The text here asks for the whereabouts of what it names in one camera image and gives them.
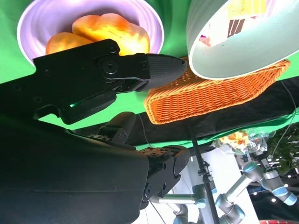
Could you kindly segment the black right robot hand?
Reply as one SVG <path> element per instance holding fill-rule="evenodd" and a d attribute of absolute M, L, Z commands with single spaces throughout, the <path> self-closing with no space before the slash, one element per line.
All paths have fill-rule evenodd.
<path fill-rule="evenodd" d="M 34 59 L 34 74 L 0 86 L 0 221 L 3 224 L 130 224 L 152 197 L 180 180 L 190 152 L 127 144 L 136 115 L 121 112 L 83 136 L 73 124 L 118 93 L 168 84 L 187 68 L 161 54 L 120 56 L 110 39 Z"/>

